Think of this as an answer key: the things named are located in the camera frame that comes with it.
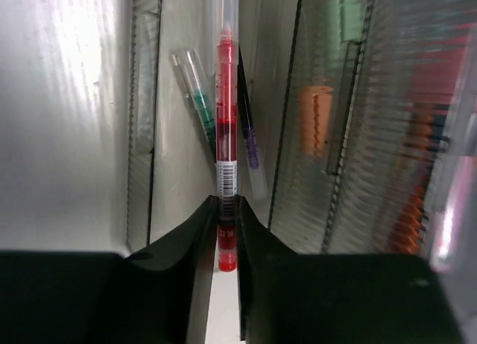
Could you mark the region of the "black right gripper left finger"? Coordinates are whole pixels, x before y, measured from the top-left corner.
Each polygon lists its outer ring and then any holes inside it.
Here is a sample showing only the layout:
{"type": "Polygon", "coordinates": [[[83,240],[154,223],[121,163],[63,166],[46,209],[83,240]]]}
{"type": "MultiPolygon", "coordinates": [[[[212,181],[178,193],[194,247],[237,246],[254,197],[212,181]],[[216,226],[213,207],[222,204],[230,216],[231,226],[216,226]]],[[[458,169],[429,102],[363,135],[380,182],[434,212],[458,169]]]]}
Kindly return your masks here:
{"type": "Polygon", "coordinates": [[[145,248],[1,252],[3,343],[203,343],[218,200],[145,248]]]}

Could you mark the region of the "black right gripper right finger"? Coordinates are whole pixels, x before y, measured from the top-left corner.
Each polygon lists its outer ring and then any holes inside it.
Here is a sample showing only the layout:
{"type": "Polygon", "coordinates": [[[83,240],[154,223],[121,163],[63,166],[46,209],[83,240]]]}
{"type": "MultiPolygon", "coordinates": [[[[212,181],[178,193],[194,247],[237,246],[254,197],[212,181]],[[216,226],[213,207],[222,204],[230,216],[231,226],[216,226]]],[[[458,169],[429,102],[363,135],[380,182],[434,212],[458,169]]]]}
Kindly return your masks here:
{"type": "Polygon", "coordinates": [[[308,255],[237,199],[246,343],[462,343],[437,274],[415,255],[308,255]]]}

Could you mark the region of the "purple gel pen refill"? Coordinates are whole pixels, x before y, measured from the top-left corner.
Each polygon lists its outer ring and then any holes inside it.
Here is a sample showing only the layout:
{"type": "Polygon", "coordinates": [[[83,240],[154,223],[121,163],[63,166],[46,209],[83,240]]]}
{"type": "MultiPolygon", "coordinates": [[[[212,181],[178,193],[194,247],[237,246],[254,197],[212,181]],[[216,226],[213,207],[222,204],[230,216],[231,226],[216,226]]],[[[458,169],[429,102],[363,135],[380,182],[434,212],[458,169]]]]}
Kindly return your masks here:
{"type": "Polygon", "coordinates": [[[241,121],[241,131],[245,143],[247,168],[250,177],[250,185],[253,198],[264,200],[267,195],[267,181],[263,167],[262,154],[260,152],[256,132],[253,125],[250,99],[247,90],[247,78],[244,71],[244,63],[241,49],[238,50],[238,113],[241,121]]]}

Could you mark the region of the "orange capped highlighter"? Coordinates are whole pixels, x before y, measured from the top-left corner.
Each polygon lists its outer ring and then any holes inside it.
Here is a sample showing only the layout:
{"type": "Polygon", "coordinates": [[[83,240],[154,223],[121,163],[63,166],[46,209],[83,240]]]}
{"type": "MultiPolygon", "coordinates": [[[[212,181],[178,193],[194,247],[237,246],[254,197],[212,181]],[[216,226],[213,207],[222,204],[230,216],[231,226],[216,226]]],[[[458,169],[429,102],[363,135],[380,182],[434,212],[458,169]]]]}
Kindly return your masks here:
{"type": "Polygon", "coordinates": [[[300,93],[300,144],[306,154],[325,154],[333,91],[330,86],[307,86],[300,93]]]}

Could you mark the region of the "green gel pen refill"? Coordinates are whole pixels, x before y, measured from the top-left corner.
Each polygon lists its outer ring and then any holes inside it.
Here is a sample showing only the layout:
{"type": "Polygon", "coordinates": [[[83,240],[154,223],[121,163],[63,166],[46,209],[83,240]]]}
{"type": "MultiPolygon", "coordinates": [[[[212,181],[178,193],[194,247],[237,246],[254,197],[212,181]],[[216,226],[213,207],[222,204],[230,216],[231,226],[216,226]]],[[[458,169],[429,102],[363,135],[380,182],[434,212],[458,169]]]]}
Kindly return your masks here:
{"type": "Polygon", "coordinates": [[[186,104],[195,111],[202,127],[205,140],[216,159],[216,128],[210,97],[209,82],[195,50],[178,49],[173,51],[170,61],[180,91],[186,104]]]}

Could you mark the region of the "pink red stationery pack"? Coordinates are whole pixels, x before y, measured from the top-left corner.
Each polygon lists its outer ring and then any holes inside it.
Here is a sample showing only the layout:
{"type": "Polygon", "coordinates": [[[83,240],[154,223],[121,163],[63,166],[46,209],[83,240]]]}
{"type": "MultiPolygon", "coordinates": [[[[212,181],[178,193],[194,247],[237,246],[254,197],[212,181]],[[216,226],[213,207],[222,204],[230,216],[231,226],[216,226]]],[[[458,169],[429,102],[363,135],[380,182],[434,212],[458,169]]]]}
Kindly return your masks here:
{"type": "Polygon", "coordinates": [[[476,24],[452,31],[414,58],[394,173],[404,198],[386,243],[441,273],[456,265],[476,175],[476,24]]]}

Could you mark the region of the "green capped highlighter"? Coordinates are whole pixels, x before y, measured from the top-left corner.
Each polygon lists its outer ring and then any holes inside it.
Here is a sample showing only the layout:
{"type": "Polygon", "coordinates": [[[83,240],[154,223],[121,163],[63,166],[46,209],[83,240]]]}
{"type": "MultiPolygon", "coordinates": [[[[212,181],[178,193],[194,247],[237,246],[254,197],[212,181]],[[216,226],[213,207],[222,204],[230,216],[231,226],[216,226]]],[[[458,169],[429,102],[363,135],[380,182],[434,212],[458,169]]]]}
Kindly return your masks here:
{"type": "Polygon", "coordinates": [[[361,38],[363,0],[330,0],[327,38],[333,47],[361,38]]]}

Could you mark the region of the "red gel pen refill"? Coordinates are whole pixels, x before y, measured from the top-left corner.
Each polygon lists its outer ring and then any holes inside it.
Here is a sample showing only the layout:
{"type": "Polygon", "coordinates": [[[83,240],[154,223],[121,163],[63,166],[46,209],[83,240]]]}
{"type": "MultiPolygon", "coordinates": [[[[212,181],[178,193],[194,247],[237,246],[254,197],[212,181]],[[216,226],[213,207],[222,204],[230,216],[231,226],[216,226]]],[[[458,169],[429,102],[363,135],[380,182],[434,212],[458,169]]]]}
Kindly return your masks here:
{"type": "Polygon", "coordinates": [[[237,83],[239,0],[214,0],[218,268],[236,269],[234,199],[238,193],[237,83]]]}

